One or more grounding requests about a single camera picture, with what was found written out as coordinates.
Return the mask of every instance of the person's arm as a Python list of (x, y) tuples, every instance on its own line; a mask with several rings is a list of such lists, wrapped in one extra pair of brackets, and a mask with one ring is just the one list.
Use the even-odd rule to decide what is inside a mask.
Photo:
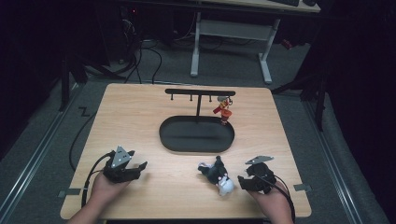
[(102, 172), (99, 173), (93, 182), (90, 199), (67, 223), (96, 223), (107, 206), (117, 198), (120, 192), (130, 183), (129, 181), (114, 184), (109, 181)]
[[(276, 185), (286, 192), (285, 187), (276, 182)], [(291, 209), (288, 200), (279, 192), (272, 188), (267, 194), (257, 191), (247, 191), (257, 202), (262, 213), (267, 216), (272, 224), (292, 224)]]

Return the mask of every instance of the wooden table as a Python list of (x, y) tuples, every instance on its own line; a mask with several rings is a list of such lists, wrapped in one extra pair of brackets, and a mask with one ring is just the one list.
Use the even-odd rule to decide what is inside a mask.
[[(213, 163), (218, 154), (176, 153), (165, 148), (159, 128), (175, 115), (196, 113), (197, 97), (171, 96), (165, 89), (235, 91), (229, 121), (235, 130), (231, 147), (220, 153), (230, 178), (235, 183), (231, 194), (219, 196), (198, 170), (201, 161)], [(216, 96), (202, 98), (201, 116), (216, 116)], [(259, 207), (241, 189), (237, 176), (248, 178), (245, 162), (256, 156), (274, 156), (266, 164), (289, 186), (297, 217), (308, 217), (311, 208), (304, 191), (293, 185), (302, 184), (271, 92), (264, 88), (108, 85), (102, 103), (82, 152), (71, 189), (82, 189), (88, 172), (103, 155), (117, 146), (135, 150), (128, 167), (148, 161), (138, 180), (103, 213), (107, 219), (147, 218), (251, 218), (263, 217)], [(98, 165), (104, 167), (106, 160)], [(69, 219), (80, 208), (81, 195), (65, 198), (61, 216)]]

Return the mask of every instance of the human hand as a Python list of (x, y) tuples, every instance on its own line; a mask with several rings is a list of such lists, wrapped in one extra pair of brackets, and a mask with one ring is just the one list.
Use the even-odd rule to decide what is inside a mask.
[(109, 203), (114, 201), (130, 183), (131, 181), (115, 184), (108, 180), (103, 175), (103, 172), (100, 172), (93, 182), (90, 203), (94, 201), (97, 205), (106, 207)]
[[(287, 193), (285, 187), (278, 181), (276, 185)], [(290, 224), (293, 223), (291, 219), (291, 209), (288, 200), (285, 196), (276, 188), (272, 188), (267, 194), (259, 193), (258, 191), (247, 192), (257, 202), (262, 213), (270, 218), (273, 224)]]

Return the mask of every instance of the desk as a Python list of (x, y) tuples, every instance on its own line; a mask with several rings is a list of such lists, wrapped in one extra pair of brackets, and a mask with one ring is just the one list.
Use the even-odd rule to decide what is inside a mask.
[[(231, 147), (220, 153), (230, 178), (235, 183), (231, 194), (219, 196), (197, 170), (201, 161), (213, 163), (217, 154), (176, 153), (166, 149), (159, 128), (174, 115), (195, 115), (197, 97), (171, 96), (165, 89), (235, 91), (229, 121), (235, 130)], [(215, 97), (202, 98), (201, 116), (216, 116)], [(258, 155), (274, 156), (266, 164), (290, 188), (297, 217), (308, 217), (311, 208), (304, 191), (293, 185), (302, 184), (272, 94), (264, 88), (167, 86), (110, 84), (100, 104), (96, 119), (82, 152), (71, 189), (81, 189), (93, 164), (121, 145), (135, 150), (128, 168), (148, 161), (138, 180), (103, 213), (108, 219), (146, 218), (254, 218), (263, 217), (259, 207), (239, 186), (237, 176), (247, 177), (245, 162)], [(98, 165), (103, 167), (106, 160)], [(80, 208), (81, 195), (65, 198), (61, 217), (69, 219)]]
[[(231, 4), (246, 7), (265, 7), (276, 10), (290, 10), (299, 12), (320, 12), (320, 8), (318, 7), (318, 5), (309, 7), (302, 1), (297, 7), (291, 7), (266, 0), (201, 0), (199, 3), (201, 4), (201, 2), (212, 4)], [(266, 60), (270, 48), (273, 44), (279, 23), (280, 19), (275, 19), (273, 25), (254, 25), (227, 21), (201, 20), (201, 13), (198, 12), (195, 25), (195, 44), (191, 60), (191, 76), (198, 76), (200, 35), (218, 35), (231, 38), (244, 38), (265, 41), (265, 47), (262, 49), (262, 52), (259, 53), (259, 62), (262, 67), (264, 82), (266, 84), (271, 84), (272, 79)]]

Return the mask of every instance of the dark background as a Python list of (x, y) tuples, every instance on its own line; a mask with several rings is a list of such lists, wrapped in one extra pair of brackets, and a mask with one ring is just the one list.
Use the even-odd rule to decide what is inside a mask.
[[(284, 20), (276, 43), (288, 39), (293, 45), (312, 44), (296, 79), (329, 74), (327, 92), (343, 135), (389, 221), (395, 223), (395, 2), (319, 3), (322, 13), (354, 20), (321, 26)], [(4, 158), (60, 78), (66, 54), (77, 52), (103, 65), (128, 57), (124, 46), (114, 44), (124, 43), (120, 27), (101, 21), (106, 14), (102, 7), (46, 1), (0, 4), (0, 158)], [(119, 19), (116, 8), (109, 10), (108, 17)], [(184, 34), (190, 28), (182, 21), (190, 21), (191, 13), (167, 9), (159, 16), (159, 10), (139, 10), (143, 20), (138, 27), (171, 44), (174, 29)]]

